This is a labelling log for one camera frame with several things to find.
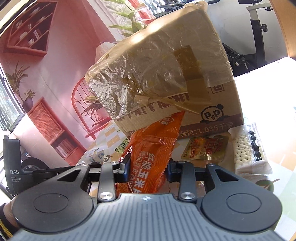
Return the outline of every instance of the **sleeve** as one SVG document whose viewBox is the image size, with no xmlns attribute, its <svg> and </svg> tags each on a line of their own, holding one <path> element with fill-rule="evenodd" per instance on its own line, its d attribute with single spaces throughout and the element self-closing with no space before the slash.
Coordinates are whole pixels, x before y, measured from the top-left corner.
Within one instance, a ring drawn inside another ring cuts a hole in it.
<svg viewBox="0 0 296 241">
<path fill-rule="evenodd" d="M 11 225 L 10 222 L 6 219 L 3 212 L 5 204 L 6 203 L 4 203 L 0 207 L 0 241 L 5 241 L 11 238 L 14 235 L 14 233 L 18 230 L 16 227 Z"/>
</svg>

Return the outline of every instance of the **panda logo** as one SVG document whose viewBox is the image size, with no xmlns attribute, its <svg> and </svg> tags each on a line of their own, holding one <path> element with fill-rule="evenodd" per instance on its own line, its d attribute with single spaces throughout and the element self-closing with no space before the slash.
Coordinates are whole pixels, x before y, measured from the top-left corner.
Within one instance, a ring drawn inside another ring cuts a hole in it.
<svg viewBox="0 0 296 241">
<path fill-rule="evenodd" d="M 225 117 L 229 117 L 228 115 L 224 115 L 223 113 L 224 106 L 218 104 L 217 106 L 209 106 L 205 108 L 201 112 L 202 120 L 200 123 L 209 123 L 213 121 L 222 121 Z"/>
</svg>

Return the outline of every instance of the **gray ribbed plate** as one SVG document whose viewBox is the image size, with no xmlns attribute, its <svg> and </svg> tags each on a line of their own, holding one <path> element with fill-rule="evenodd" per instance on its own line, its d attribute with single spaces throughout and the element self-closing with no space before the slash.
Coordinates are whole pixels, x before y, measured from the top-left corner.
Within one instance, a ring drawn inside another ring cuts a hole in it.
<svg viewBox="0 0 296 241">
<path fill-rule="evenodd" d="M 172 194 L 122 194 L 101 203 L 80 226 L 59 234 L 20 230 L 11 241 L 283 241 L 268 230 L 234 234 L 207 221 L 194 204 L 179 202 Z"/>
</svg>

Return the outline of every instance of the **lamp shade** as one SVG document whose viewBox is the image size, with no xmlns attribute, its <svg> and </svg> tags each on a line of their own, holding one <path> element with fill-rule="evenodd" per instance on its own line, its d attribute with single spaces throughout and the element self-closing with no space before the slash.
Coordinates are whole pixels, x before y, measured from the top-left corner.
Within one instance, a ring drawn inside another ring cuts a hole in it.
<svg viewBox="0 0 296 241">
<path fill-rule="evenodd" d="M 109 49 L 111 49 L 115 44 L 104 42 L 96 48 L 96 60 L 97 62 Z"/>
</svg>

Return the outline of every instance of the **metal screw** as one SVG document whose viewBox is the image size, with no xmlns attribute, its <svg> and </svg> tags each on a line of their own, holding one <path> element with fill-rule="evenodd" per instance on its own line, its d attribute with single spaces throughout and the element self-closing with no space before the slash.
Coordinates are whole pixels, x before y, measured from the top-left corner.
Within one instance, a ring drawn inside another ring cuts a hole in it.
<svg viewBox="0 0 296 241">
<path fill-rule="evenodd" d="M 100 194 L 100 198 L 104 199 L 104 200 L 110 200 L 114 197 L 114 195 L 110 192 L 102 192 Z"/>
<path fill-rule="evenodd" d="M 148 197 L 148 196 L 143 197 L 144 201 L 149 201 L 150 199 L 151 199 L 151 197 Z"/>
<path fill-rule="evenodd" d="M 195 195 L 192 192 L 183 192 L 181 193 L 181 198 L 185 200 L 191 200 L 195 198 Z"/>
</svg>

